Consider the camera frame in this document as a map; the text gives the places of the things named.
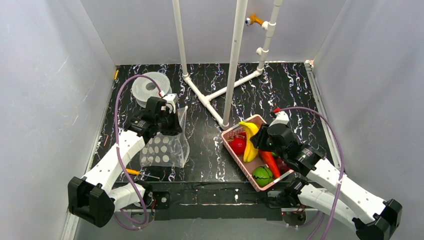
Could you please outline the clear dotted zip bag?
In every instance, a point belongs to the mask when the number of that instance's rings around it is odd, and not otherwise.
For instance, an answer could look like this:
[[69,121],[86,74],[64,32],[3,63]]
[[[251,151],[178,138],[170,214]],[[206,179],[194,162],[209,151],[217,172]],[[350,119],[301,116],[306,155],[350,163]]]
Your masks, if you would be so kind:
[[183,168],[188,160],[190,145],[185,135],[188,107],[177,109],[182,132],[175,136],[156,135],[140,151],[139,163],[143,167]]

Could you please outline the orange toy carrot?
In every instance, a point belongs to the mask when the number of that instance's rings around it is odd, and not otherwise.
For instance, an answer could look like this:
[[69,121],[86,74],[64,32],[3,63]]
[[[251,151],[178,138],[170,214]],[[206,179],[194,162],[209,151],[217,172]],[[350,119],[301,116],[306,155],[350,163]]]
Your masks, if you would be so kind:
[[262,161],[268,166],[268,168],[272,172],[273,176],[275,178],[279,178],[281,176],[281,173],[272,153],[269,151],[262,151],[262,150],[259,150],[258,153]]

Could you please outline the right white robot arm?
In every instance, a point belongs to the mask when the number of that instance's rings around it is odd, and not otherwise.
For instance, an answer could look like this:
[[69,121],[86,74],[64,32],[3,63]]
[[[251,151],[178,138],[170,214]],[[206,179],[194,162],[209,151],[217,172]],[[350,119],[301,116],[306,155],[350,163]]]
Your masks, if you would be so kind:
[[389,240],[400,225],[403,206],[365,190],[308,144],[301,143],[283,123],[262,124],[250,142],[272,152],[302,178],[287,185],[283,197],[305,205],[351,228],[360,240]]

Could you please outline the pink plastic basket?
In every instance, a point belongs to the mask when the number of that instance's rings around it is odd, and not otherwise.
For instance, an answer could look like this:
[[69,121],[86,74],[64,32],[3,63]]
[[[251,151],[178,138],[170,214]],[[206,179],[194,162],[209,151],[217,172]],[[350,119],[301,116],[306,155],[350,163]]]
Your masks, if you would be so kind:
[[293,170],[290,169],[286,173],[283,173],[279,178],[273,177],[273,181],[271,183],[269,183],[268,185],[266,185],[264,187],[258,186],[258,184],[255,182],[255,180],[252,177],[252,173],[258,167],[261,167],[261,166],[268,167],[268,166],[263,162],[263,160],[261,159],[261,157],[259,155],[257,155],[257,157],[251,162],[244,162],[242,155],[236,155],[234,153],[234,151],[230,147],[230,142],[227,141],[225,139],[225,137],[226,137],[228,132],[230,132],[231,130],[236,129],[236,128],[241,128],[241,126],[240,125],[234,125],[233,127],[230,127],[229,129],[222,132],[221,137],[222,137],[222,140],[223,140],[223,145],[228,150],[229,154],[231,155],[231,157],[233,158],[235,163],[238,165],[238,167],[241,169],[241,171],[243,172],[243,174],[245,175],[247,180],[252,184],[253,188],[257,192],[267,191],[267,190],[271,189],[273,187],[273,185],[282,181],[283,179],[286,179],[290,174],[292,174],[294,172]]

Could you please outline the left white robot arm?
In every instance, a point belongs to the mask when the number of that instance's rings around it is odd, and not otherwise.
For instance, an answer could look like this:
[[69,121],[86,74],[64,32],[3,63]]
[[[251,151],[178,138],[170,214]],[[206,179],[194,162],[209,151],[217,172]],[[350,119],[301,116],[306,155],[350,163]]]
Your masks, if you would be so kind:
[[114,183],[132,158],[157,134],[176,136],[182,127],[176,109],[178,97],[167,94],[164,97],[150,97],[145,108],[135,114],[119,132],[116,143],[81,178],[73,177],[68,185],[68,210],[71,214],[95,225],[104,227],[113,214],[134,203],[145,208],[145,185],[129,183],[114,188]]

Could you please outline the yellow toy banana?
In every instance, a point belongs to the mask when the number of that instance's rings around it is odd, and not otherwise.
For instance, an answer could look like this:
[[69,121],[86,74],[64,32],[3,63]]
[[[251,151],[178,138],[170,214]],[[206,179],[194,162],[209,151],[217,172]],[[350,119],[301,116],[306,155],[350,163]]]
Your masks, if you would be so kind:
[[239,125],[243,128],[246,134],[246,148],[243,154],[243,162],[250,163],[257,157],[259,153],[259,150],[255,148],[255,146],[251,142],[251,137],[257,134],[260,128],[257,124],[246,121],[239,122]]

